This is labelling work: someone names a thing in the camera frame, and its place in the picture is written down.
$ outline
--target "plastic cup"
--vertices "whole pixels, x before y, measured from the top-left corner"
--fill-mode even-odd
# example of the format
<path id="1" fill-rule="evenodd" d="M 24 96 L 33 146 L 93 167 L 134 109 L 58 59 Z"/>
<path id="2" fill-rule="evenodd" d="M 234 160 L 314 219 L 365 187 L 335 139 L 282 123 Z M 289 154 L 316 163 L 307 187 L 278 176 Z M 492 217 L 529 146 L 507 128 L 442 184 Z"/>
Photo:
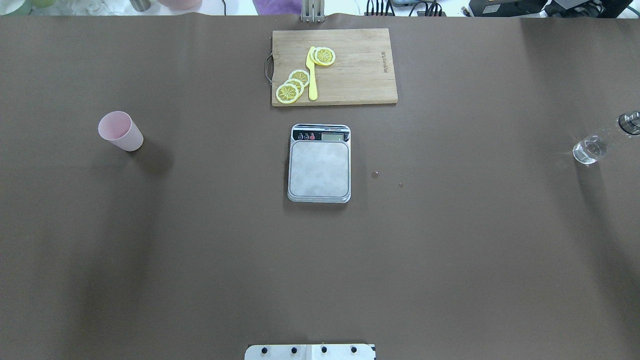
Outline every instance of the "plastic cup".
<path id="1" fill-rule="evenodd" d="M 124 111 L 113 111 L 98 123 L 98 134 L 125 151 L 135 151 L 142 146 L 142 133 Z"/>

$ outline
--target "silver metal bracket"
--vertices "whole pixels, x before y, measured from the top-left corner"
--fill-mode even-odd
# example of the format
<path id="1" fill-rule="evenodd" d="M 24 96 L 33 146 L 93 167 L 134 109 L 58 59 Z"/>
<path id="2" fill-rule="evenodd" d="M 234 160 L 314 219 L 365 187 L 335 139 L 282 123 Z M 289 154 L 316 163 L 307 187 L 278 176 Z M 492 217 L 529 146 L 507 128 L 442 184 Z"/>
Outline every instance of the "silver metal bracket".
<path id="1" fill-rule="evenodd" d="M 324 0 L 302 0 L 302 22 L 324 22 Z"/>

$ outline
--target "kitchen scale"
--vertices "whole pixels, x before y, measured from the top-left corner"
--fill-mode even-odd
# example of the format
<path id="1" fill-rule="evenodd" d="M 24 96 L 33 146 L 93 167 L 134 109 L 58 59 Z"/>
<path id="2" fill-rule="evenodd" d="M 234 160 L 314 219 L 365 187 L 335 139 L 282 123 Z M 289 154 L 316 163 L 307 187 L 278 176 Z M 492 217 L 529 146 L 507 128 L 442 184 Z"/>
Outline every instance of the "kitchen scale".
<path id="1" fill-rule="evenodd" d="M 351 198 L 351 129 L 296 124 L 291 128 L 287 196 L 296 202 L 345 203 Z"/>

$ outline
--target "yellow knife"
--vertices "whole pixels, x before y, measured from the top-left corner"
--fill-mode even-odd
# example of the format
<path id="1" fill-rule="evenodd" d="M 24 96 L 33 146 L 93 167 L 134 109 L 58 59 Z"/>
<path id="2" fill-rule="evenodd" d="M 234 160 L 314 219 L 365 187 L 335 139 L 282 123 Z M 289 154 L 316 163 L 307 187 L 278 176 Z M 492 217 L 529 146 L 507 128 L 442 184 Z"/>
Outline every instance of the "yellow knife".
<path id="1" fill-rule="evenodd" d="M 316 63 L 311 60 L 314 50 L 316 50 L 316 47 L 312 46 L 307 53 L 307 67 L 309 68 L 309 100 L 316 100 L 318 98 L 318 87 L 316 85 Z"/>

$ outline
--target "cutting board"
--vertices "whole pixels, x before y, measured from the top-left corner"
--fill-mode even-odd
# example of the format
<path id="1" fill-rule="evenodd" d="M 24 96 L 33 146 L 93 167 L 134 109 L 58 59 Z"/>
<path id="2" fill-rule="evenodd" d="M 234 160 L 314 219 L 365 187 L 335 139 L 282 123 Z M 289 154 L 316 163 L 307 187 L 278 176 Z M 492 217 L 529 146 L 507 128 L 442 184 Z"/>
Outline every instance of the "cutting board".
<path id="1" fill-rule="evenodd" d="M 398 102 L 389 29 L 301 30 L 273 32 L 273 106 L 395 104 Z M 309 100 L 308 87 L 292 104 L 276 99 L 278 86 L 296 69 L 308 71 L 309 47 L 330 47 L 335 62 L 316 65 L 318 98 Z"/>

